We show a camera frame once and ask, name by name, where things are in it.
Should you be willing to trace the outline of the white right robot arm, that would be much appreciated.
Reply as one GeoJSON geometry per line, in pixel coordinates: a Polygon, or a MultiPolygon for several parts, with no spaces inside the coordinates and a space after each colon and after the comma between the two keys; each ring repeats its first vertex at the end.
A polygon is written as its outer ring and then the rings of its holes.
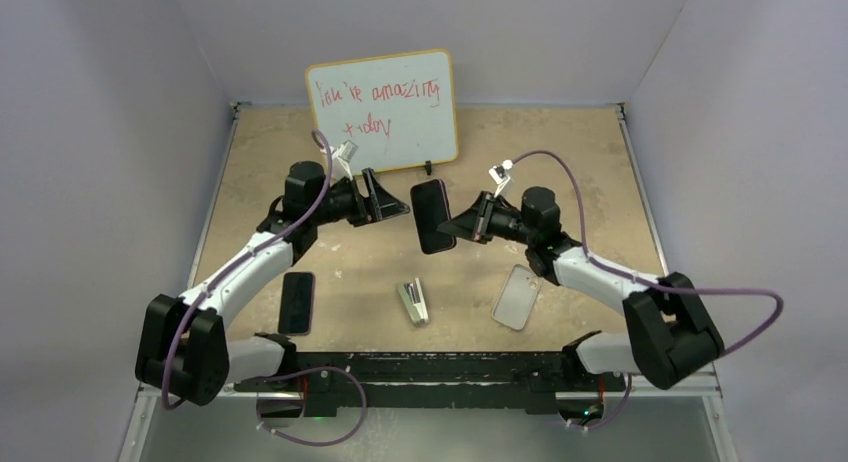
{"type": "Polygon", "coordinates": [[[564,346],[561,374],[569,386],[584,389],[600,374],[620,373],[640,374],[667,390],[724,353],[724,340],[687,276],[630,272],[596,258],[563,231],[560,217],[547,188],[525,190],[518,207],[483,191],[438,230],[478,244],[495,237],[523,244],[536,276],[624,317],[623,333],[593,331],[564,346]]]}

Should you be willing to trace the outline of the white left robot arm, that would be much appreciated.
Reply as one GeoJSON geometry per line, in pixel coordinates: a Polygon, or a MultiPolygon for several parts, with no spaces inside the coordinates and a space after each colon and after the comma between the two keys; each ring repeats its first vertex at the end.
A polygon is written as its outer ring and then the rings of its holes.
{"type": "Polygon", "coordinates": [[[409,213],[373,170],[363,170],[361,178],[365,194],[356,179],[332,181],[317,162],[293,164],[282,195],[232,259],[181,295],[160,294],[148,304],[136,379],[160,389],[166,407],[171,397],[206,405],[224,386],[249,379],[260,378],[275,391],[292,387],[298,377],[293,342],[268,333],[230,342],[226,331],[269,282],[306,254],[320,226],[346,221],[360,227],[409,213]]]}

